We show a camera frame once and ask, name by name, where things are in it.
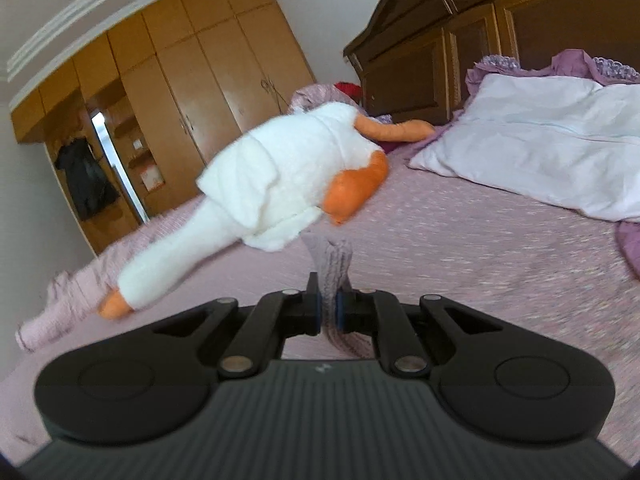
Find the pink floral bed sheet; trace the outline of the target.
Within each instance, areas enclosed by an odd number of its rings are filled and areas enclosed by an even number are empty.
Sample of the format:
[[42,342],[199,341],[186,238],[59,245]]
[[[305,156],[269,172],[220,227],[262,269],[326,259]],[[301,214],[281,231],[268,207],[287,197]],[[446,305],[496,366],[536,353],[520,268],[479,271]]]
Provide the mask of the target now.
[[[411,148],[390,155],[390,176],[355,218],[342,226],[319,221],[312,232],[352,244],[349,277],[357,288],[405,302],[439,294],[596,356],[616,385],[601,438],[624,460],[638,460],[639,282],[612,223],[412,170],[410,155]],[[2,454],[21,463],[47,443],[32,388],[60,354],[218,297],[254,304],[267,292],[303,288],[311,268],[300,240],[280,252],[235,245],[148,310],[119,323],[89,316],[24,356],[2,382]]]

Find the dark wooden headboard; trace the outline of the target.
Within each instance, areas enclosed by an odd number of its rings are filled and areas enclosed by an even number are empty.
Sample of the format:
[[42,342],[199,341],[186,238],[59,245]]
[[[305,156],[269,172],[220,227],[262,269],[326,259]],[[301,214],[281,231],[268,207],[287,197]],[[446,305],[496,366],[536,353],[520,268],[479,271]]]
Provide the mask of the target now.
[[565,49],[637,67],[639,0],[380,0],[344,55],[367,112],[441,125],[483,56],[539,70]]

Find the white pillow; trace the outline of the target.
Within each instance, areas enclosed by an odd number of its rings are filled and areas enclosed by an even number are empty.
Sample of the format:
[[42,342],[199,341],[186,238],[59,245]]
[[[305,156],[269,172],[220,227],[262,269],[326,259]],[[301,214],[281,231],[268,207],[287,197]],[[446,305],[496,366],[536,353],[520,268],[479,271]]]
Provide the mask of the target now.
[[639,219],[639,88],[486,76],[409,165],[619,222]]

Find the white goose plush toy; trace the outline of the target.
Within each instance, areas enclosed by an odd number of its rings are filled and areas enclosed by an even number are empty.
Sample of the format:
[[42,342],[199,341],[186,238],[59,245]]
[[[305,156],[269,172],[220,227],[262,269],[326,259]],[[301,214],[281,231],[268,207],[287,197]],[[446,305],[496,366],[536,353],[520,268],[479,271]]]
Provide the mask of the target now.
[[321,216],[349,220],[388,176],[383,143],[420,142],[434,132],[424,120],[382,124],[329,102],[244,133],[196,180],[202,199],[192,216],[126,264],[99,314],[117,320],[149,307],[236,242],[276,252]]

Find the purple ruffled pillow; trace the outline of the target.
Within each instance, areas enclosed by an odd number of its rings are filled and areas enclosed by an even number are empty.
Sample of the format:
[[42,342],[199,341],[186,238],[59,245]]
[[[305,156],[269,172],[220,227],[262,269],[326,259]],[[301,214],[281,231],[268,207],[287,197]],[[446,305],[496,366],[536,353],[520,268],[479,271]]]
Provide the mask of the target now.
[[[580,49],[565,49],[556,54],[549,66],[541,70],[526,70],[520,62],[510,56],[486,55],[466,71],[465,87],[469,96],[480,90],[483,79],[490,74],[513,77],[567,76],[597,81],[602,86],[611,84],[638,84],[639,72],[629,65],[610,58],[592,58]],[[639,228],[630,222],[620,222],[616,226],[615,241],[636,278],[639,277]]]

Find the pink checkered blanket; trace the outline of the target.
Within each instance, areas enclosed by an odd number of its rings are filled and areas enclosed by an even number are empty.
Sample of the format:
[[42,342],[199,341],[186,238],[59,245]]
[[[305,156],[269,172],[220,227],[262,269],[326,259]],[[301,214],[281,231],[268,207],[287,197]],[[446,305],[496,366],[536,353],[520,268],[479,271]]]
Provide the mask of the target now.
[[[329,102],[349,104],[360,110],[359,106],[352,103]],[[329,102],[321,103],[310,110]],[[299,112],[306,110],[296,106],[292,113],[287,115]],[[126,264],[152,243],[183,226],[201,199],[200,191],[194,200],[163,214],[142,226],[134,234],[107,248],[88,266],[73,274],[60,274],[49,285],[47,305],[40,315],[24,322],[16,331],[15,339],[18,346],[25,352],[36,352],[60,339],[86,316],[99,310],[106,296],[114,290],[119,273]]]

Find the dark hanging garment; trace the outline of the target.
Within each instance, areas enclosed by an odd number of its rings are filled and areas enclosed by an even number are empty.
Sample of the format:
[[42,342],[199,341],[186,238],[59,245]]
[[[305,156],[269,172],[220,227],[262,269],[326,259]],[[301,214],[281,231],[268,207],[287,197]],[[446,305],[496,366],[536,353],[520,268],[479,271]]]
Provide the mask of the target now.
[[64,172],[70,198],[81,221],[95,217],[119,199],[86,138],[64,144],[56,154],[54,168]]

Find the pink knitted cardigan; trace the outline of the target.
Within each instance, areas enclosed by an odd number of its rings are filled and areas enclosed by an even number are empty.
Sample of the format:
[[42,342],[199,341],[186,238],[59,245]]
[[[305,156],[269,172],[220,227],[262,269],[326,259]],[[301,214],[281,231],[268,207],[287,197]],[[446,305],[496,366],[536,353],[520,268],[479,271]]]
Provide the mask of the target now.
[[319,234],[303,232],[302,240],[314,263],[320,294],[321,333],[338,350],[354,359],[372,359],[373,344],[357,333],[345,334],[337,324],[337,293],[348,282],[352,244]]

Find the white box on shelf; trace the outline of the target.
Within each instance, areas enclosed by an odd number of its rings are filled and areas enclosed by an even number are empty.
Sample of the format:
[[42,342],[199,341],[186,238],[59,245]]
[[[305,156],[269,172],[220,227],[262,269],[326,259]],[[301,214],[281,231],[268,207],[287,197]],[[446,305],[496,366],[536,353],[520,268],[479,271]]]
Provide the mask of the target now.
[[145,189],[151,193],[165,184],[160,168],[151,164],[140,170],[140,178]]

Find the wooden wardrobe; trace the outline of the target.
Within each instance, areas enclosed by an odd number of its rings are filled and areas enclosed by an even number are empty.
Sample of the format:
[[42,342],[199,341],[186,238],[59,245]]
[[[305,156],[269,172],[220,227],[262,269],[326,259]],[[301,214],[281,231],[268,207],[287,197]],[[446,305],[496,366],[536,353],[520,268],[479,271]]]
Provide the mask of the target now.
[[[80,232],[94,252],[196,194],[205,165],[286,111],[314,75],[277,0],[153,0],[63,62],[11,114],[50,162],[86,138],[119,199]],[[149,193],[140,170],[165,180]]]

